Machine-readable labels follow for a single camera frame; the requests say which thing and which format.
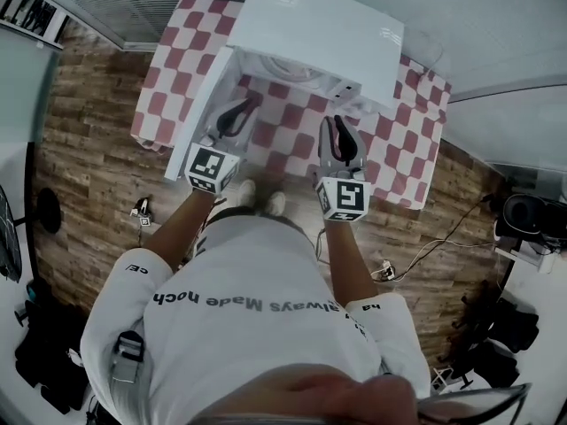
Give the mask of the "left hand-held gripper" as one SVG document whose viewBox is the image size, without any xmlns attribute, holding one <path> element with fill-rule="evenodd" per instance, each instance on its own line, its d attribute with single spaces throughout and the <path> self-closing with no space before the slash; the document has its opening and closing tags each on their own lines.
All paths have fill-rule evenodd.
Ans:
<svg viewBox="0 0 567 425">
<path fill-rule="evenodd" d="M 212 111 L 206 133 L 197 132 L 188 151 L 184 174 L 193 189 L 224 191 L 245 158 L 259 109 L 258 100 L 248 97 Z"/>
</svg>

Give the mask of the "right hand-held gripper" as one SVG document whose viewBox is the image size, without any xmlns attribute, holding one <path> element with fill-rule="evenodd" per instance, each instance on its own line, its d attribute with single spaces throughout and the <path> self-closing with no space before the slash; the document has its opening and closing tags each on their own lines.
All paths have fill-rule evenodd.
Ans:
<svg viewBox="0 0 567 425">
<path fill-rule="evenodd" d="M 338 131 L 338 144 L 333 124 Z M 356 128 L 339 115 L 325 116 L 319 133 L 320 167 L 315 194 L 325 220 L 353 222 L 369 211 L 370 183 L 366 181 L 366 145 Z"/>
</svg>

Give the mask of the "white microwave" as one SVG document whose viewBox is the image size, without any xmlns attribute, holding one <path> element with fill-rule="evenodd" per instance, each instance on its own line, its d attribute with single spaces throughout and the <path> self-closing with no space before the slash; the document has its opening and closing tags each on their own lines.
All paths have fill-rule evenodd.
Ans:
<svg viewBox="0 0 567 425">
<path fill-rule="evenodd" d="M 193 136 L 206 133 L 209 115 L 235 97 L 244 76 L 275 82 L 330 101 L 346 119 L 376 116 L 394 107 L 402 23 L 354 0 L 245 0 L 216 54 L 175 138 L 166 177 L 184 175 Z M 321 72 L 308 82 L 284 81 L 260 57 Z"/>
</svg>

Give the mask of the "person's left forearm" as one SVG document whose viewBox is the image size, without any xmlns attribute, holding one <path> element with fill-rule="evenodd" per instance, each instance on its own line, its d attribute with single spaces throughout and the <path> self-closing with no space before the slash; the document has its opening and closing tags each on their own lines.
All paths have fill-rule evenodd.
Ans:
<svg viewBox="0 0 567 425">
<path fill-rule="evenodd" d="M 148 238 L 143 248 L 159 256 L 176 272 L 213 209 L 215 200 L 215 195 L 194 189 Z"/>
</svg>

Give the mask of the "person's right forearm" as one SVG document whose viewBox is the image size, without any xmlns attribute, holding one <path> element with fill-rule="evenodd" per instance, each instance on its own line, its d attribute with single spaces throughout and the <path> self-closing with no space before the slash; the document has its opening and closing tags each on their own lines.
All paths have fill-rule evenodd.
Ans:
<svg viewBox="0 0 567 425">
<path fill-rule="evenodd" d="M 350 223 L 326 220 L 324 229 L 336 301 L 346 307 L 351 302 L 374 297 L 377 286 L 364 262 Z"/>
</svg>

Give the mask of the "red white checkered tablecloth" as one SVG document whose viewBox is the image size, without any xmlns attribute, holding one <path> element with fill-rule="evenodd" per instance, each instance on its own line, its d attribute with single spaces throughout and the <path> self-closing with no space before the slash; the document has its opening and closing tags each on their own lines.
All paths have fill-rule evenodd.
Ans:
<svg viewBox="0 0 567 425">
<path fill-rule="evenodd" d="M 151 60 L 130 134 L 146 150 L 163 153 L 175 138 L 228 39 L 240 11 L 228 0 L 179 0 Z M 450 84 L 412 59 L 400 59 L 394 107 L 353 119 L 366 143 L 366 179 L 374 196 L 412 210 L 424 207 L 451 96 Z M 330 101 L 275 82 L 244 76 L 235 97 L 257 97 L 259 120 L 250 162 L 282 174 L 309 176 L 319 164 L 317 145 Z"/>
</svg>

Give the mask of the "person's left shoe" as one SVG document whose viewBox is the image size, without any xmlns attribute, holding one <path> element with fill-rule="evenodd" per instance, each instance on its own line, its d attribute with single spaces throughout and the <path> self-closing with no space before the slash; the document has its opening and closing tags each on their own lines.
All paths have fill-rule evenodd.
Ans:
<svg viewBox="0 0 567 425">
<path fill-rule="evenodd" d="M 238 189 L 237 205 L 253 208 L 256 203 L 256 184 L 253 180 L 244 180 Z"/>
</svg>

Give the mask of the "person's shoe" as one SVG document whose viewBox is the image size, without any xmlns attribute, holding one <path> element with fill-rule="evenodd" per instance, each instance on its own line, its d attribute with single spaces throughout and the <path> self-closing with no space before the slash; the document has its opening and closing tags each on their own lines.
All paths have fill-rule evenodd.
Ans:
<svg viewBox="0 0 567 425">
<path fill-rule="evenodd" d="M 238 189 L 237 205 L 253 208 L 256 203 L 256 184 L 253 180 L 244 180 Z"/>
<path fill-rule="evenodd" d="M 273 217 L 281 217 L 284 215 L 285 205 L 285 194 L 282 191 L 276 191 L 268 198 L 264 213 Z"/>
</svg>

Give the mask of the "person's right shoe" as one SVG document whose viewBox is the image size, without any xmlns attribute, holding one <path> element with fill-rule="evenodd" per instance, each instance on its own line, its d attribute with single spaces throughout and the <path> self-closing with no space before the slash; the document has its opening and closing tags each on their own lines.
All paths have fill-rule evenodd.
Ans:
<svg viewBox="0 0 567 425">
<path fill-rule="evenodd" d="M 276 191 L 268 198 L 264 213 L 273 217 L 281 217 L 284 215 L 285 205 L 285 194 L 282 191 Z"/>
</svg>

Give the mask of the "glass turntable plate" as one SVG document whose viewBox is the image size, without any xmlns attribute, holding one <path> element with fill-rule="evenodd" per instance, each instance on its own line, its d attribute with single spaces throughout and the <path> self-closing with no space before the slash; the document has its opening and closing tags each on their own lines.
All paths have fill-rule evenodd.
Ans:
<svg viewBox="0 0 567 425">
<path fill-rule="evenodd" d="M 260 62 L 269 73 L 284 81 L 308 82 L 317 80 L 322 76 L 321 72 L 278 58 L 261 56 Z"/>
</svg>

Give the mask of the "small tagged floor device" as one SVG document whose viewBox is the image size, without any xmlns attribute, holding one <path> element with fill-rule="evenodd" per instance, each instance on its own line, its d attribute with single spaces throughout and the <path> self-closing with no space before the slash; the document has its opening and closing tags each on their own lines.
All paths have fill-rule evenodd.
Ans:
<svg viewBox="0 0 567 425">
<path fill-rule="evenodd" d="M 129 213 L 131 217 L 138 218 L 142 227 L 149 227 L 152 224 L 152 214 L 149 203 L 149 197 L 142 197 L 136 201 Z"/>
</svg>

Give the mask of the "white power strip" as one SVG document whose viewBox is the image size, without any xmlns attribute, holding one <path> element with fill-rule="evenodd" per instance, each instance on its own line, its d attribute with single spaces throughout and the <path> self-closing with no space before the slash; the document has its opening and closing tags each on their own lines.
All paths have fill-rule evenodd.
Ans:
<svg viewBox="0 0 567 425">
<path fill-rule="evenodd" d="M 395 267 L 389 260 L 384 260 L 382 266 L 370 275 L 374 282 L 391 282 L 397 278 Z"/>
</svg>

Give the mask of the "white printed t-shirt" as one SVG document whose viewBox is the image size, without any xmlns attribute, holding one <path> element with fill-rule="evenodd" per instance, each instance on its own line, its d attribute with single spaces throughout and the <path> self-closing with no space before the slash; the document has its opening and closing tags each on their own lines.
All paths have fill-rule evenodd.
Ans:
<svg viewBox="0 0 567 425">
<path fill-rule="evenodd" d="M 297 229 L 257 216 L 217 220 L 198 255 L 174 271 L 146 249 L 115 263 L 92 307 L 81 356 L 111 413 L 111 357 L 121 333 L 143 329 L 152 370 L 143 408 L 151 425 L 185 425 L 268 370 L 336 368 L 358 382 L 406 378 L 419 398 L 430 370 L 405 299 L 385 293 L 340 305 Z"/>
</svg>

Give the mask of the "black round stand base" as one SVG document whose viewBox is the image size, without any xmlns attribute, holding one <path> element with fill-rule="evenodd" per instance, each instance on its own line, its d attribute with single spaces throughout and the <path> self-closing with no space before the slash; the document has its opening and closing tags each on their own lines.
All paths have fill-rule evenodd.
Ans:
<svg viewBox="0 0 567 425">
<path fill-rule="evenodd" d="M 43 228 L 57 234 L 61 226 L 61 209 L 58 198 L 52 189 L 41 189 L 37 196 L 36 210 Z"/>
</svg>

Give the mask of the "white desk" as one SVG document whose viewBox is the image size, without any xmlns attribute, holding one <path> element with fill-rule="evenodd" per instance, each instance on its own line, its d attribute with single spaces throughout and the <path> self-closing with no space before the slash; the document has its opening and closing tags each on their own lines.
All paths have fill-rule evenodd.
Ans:
<svg viewBox="0 0 567 425">
<path fill-rule="evenodd" d="M 558 252 L 538 243 L 510 236 L 500 236 L 495 242 L 494 251 L 512 261 L 527 263 L 540 274 L 550 274 L 559 256 Z"/>
</svg>

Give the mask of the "black framed rack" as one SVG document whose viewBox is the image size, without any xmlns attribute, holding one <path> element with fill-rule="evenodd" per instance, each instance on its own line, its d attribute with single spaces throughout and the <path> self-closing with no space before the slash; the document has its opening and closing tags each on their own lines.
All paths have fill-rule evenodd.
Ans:
<svg viewBox="0 0 567 425">
<path fill-rule="evenodd" d="M 38 47 L 62 50 L 59 43 L 67 14 L 46 0 L 0 0 L 0 28 L 36 42 Z"/>
</svg>

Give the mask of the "black office chair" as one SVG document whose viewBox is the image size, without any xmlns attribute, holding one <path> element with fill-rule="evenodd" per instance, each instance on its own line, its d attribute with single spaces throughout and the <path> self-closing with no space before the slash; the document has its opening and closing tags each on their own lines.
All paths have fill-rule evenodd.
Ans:
<svg viewBox="0 0 567 425">
<path fill-rule="evenodd" d="M 492 388 L 511 386 L 519 377 L 516 355 L 527 351 L 539 335 L 539 315 L 486 280 L 476 296 L 462 296 L 462 302 L 463 316 L 452 323 L 457 333 L 447 338 L 449 351 L 438 358 L 439 364 L 453 368 L 463 390 L 473 384 L 474 375 Z"/>
</svg>

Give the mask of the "person's eyeglasses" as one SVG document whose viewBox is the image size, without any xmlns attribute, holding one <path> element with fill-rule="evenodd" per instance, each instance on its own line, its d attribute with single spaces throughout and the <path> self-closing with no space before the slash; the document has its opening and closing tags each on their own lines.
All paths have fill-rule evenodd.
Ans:
<svg viewBox="0 0 567 425">
<path fill-rule="evenodd" d="M 419 400 L 422 425 L 517 425 L 532 385 L 462 390 Z"/>
</svg>

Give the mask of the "black bag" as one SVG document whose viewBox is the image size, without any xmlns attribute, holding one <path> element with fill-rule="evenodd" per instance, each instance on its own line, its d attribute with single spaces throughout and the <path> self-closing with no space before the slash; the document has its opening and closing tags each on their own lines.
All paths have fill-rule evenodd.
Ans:
<svg viewBox="0 0 567 425">
<path fill-rule="evenodd" d="M 39 306 L 25 302 L 27 333 L 15 350 L 18 374 L 62 414 L 82 408 L 88 377 L 80 357 L 86 324 L 82 310 L 55 303 Z"/>
</svg>

